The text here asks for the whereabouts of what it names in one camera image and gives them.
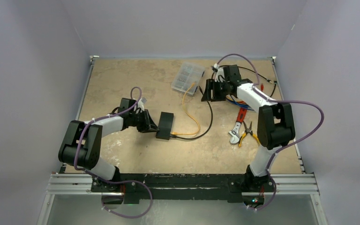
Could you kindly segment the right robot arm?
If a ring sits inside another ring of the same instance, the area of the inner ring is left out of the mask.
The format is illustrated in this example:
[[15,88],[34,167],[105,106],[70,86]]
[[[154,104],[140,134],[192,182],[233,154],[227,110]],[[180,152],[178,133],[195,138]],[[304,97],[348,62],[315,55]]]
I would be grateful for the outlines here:
[[269,174],[269,168],[279,147],[287,146],[295,137],[292,107],[279,103],[263,93],[257,84],[241,79],[237,65],[213,66],[216,78],[207,79],[201,101],[224,101],[232,95],[244,101],[258,115],[257,137],[260,146],[255,158],[247,167],[244,184],[251,191],[263,184],[262,177]]

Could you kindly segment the clear plastic parts box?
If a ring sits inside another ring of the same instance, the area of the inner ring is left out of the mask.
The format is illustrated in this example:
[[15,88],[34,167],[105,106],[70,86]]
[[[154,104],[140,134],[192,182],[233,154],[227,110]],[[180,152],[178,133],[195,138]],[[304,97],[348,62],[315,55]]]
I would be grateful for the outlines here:
[[183,62],[171,83],[175,91],[193,96],[198,90],[199,82],[204,76],[205,68],[190,62]]

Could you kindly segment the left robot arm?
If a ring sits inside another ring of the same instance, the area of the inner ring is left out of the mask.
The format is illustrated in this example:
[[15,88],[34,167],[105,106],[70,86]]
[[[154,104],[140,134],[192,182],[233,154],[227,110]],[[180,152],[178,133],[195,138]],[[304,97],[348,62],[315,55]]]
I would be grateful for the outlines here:
[[103,137],[129,127],[137,128],[140,133],[159,131],[141,99],[122,98],[120,105],[107,116],[90,121],[71,121],[58,159],[99,177],[108,191],[117,191],[121,186],[120,170],[100,156],[101,142]]

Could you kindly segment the black network switch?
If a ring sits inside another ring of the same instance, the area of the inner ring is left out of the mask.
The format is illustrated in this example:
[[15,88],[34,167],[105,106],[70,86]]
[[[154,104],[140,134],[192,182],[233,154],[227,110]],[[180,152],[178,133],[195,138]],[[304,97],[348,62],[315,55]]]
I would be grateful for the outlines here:
[[171,131],[173,126],[174,114],[171,112],[161,112],[158,128],[156,133],[157,139],[169,140],[171,138]]

